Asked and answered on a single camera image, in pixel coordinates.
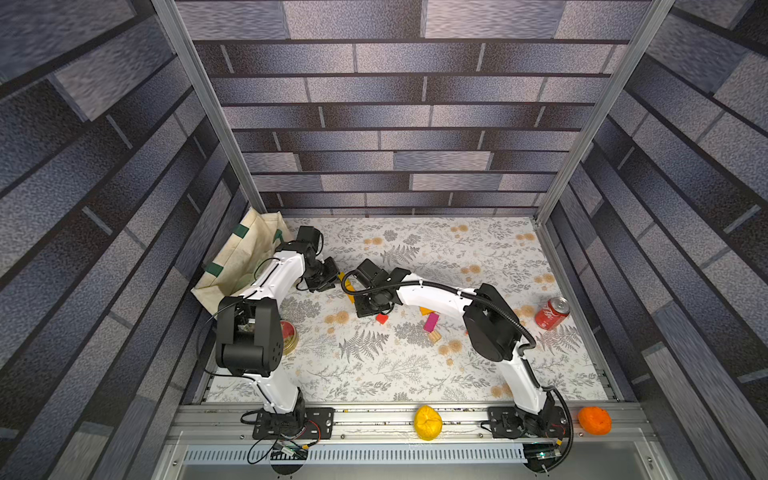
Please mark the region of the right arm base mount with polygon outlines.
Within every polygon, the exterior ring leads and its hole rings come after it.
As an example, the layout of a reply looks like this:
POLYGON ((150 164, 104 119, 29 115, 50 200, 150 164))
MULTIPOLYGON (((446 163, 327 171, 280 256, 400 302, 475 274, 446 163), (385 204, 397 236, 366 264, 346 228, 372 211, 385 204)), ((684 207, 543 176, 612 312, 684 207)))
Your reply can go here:
POLYGON ((516 406, 487 409, 489 428, 494 438, 544 438, 563 440, 571 433, 565 412, 558 406, 545 406, 532 414, 516 406))

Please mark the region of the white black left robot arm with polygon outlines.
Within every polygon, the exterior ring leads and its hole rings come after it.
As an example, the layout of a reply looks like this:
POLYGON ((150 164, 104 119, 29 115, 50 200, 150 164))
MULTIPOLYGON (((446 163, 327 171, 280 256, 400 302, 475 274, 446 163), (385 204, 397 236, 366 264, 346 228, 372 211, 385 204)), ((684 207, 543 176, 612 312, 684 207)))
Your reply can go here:
POLYGON ((300 227, 295 240, 276 247, 266 271, 243 293, 224 298, 216 312, 217 366, 252 380, 262 396, 263 411, 298 428, 304 426, 305 405, 299 387, 281 368, 284 337, 279 307, 301 282, 310 292, 334 287, 339 269, 332 258, 319 258, 323 245, 318 229, 300 227))

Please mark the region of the cream green tote bag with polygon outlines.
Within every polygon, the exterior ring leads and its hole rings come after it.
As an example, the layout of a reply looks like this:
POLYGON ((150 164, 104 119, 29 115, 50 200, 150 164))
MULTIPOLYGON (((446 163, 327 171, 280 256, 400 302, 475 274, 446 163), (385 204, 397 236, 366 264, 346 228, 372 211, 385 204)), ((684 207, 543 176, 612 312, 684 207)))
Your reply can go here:
POLYGON ((205 265, 192 294, 209 314, 220 301, 250 285, 259 264, 275 252, 281 240, 294 235, 280 212, 260 214, 251 208, 234 227, 216 256, 205 265))

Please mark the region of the pink wooden block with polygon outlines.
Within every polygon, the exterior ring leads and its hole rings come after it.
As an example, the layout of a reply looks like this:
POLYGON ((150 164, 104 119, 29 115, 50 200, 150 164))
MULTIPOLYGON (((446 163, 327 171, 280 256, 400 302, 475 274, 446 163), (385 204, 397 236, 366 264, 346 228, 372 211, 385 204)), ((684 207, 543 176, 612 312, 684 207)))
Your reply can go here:
POLYGON ((426 322, 424 324, 424 330, 428 333, 432 333, 435 330, 438 321, 439 315, 435 312, 431 312, 427 316, 426 322))

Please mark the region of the red soda can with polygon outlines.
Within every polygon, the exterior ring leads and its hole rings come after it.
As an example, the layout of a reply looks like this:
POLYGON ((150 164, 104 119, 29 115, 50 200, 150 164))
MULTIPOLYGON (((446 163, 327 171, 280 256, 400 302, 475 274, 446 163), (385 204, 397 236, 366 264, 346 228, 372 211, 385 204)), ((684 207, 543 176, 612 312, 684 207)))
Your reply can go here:
POLYGON ((570 304, 564 297, 550 298, 535 315, 535 322, 543 330, 553 330, 570 315, 570 304))

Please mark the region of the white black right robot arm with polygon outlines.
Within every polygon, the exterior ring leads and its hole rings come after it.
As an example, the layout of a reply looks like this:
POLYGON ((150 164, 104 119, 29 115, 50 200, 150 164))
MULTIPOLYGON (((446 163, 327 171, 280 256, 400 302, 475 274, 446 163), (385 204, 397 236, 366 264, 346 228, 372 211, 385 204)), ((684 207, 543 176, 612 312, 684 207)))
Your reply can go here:
POLYGON ((556 387, 540 384, 525 357, 536 347, 535 338, 492 285, 453 287, 402 268, 387 272, 370 260, 343 274, 340 285, 354 298, 359 317, 415 306, 462 320, 475 352, 497 365, 512 392, 513 420, 505 430, 517 437, 559 439, 573 432, 563 396, 556 387))

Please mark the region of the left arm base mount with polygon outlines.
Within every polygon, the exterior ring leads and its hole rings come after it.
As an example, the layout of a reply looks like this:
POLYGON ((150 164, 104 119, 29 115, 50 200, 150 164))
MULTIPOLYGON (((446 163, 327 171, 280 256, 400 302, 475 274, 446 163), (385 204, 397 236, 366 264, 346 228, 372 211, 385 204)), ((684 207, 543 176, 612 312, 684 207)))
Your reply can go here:
POLYGON ((335 413, 330 407, 307 407, 285 414, 260 410, 253 421, 252 437, 254 440, 329 440, 333 435, 335 413))

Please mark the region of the yellow wooden block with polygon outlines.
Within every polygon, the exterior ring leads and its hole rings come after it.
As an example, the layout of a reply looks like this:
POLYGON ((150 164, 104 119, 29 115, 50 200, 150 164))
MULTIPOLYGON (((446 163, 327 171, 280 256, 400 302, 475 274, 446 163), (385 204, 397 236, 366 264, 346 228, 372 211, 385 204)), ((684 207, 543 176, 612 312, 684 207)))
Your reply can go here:
POLYGON ((340 280, 342 280, 342 282, 343 282, 343 285, 344 285, 344 286, 345 286, 347 289, 350 289, 350 290, 353 290, 353 289, 354 289, 354 287, 353 287, 353 286, 352 286, 352 284, 351 284, 351 281, 349 280, 349 278, 347 277, 347 274, 346 274, 345 272, 340 272, 340 273, 339 273, 339 275, 338 275, 338 277, 339 277, 339 279, 340 279, 340 280))

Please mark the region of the round red tin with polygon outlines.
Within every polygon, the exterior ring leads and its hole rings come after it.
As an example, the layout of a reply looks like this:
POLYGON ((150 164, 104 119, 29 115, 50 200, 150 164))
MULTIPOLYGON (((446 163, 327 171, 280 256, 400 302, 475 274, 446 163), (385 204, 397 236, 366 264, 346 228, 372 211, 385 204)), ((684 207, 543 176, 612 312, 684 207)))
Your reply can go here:
POLYGON ((299 336, 296 327, 289 321, 282 320, 280 322, 283 336, 283 354, 288 355, 292 353, 298 344, 299 336))

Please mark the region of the orange mandarin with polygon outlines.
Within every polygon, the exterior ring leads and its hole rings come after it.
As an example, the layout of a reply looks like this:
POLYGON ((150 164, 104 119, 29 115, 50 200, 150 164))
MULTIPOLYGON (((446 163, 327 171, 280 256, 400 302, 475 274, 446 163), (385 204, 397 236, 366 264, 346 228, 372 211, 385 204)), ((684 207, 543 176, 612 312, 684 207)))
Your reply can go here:
POLYGON ((610 414, 605 409, 596 406, 582 408, 578 412, 578 422, 585 432, 594 436, 609 434, 613 426, 610 414))

